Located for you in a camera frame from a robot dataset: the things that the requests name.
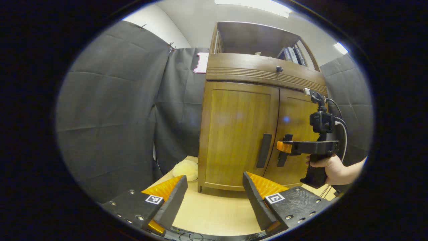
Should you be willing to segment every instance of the orange clip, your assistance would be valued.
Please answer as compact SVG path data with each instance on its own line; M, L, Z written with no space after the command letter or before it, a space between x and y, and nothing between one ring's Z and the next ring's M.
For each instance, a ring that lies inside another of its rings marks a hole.
M276 143L276 148L279 151L282 151L282 152L285 152L285 153L288 153L288 154L291 153L291 144L285 144L283 142L277 142Z

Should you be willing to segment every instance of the white cable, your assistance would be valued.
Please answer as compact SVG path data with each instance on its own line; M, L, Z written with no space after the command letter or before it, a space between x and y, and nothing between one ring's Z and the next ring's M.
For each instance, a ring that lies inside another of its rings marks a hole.
M343 132L345 132L345 150L343 151L343 155L342 155L342 162L343 162L343 159L345 158L345 153L346 153L346 146L348 144L348 135L346 134L346 128L345 128L345 126L344 126L344 124L342 122L335 121L334 124L335 125L339 125L340 124L343 127Z

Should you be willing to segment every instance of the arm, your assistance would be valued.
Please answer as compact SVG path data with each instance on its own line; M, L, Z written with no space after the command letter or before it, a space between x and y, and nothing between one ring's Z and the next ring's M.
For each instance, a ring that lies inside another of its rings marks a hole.
M339 157L334 154L329 158L311 163L311 166L325 167L325 173L327 174L325 183L330 185L346 185L352 183L358 177L366 159L367 157L359 163L355 163L351 166L344 166Z

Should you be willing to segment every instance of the drawer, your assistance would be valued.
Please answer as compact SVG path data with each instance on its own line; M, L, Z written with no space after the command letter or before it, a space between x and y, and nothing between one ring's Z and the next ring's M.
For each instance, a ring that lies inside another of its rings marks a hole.
M283 71L277 72L277 66ZM309 88L327 96L321 72L289 61L251 54L210 54L206 79L253 82L297 90Z

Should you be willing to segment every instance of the black curtain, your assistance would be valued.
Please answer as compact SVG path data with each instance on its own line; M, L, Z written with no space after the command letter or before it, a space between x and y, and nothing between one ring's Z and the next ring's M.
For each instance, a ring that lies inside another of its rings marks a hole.
M155 97L168 59L166 42L120 21L78 56L58 97L63 159L98 202L161 177L153 154Z
M343 164L350 166L363 160L372 143L374 112L371 91L365 75L349 54L345 54L320 67L326 81L328 97L333 99L342 112L348 126L348 145ZM329 102L329 110L340 117L337 108ZM333 139L340 140L342 157L345 138L341 126L335 126ZM336 190L346 190L349 185L333 185Z
M198 156L205 74L194 73L198 53L208 48L172 51L156 98L156 159L164 174L186 156Z

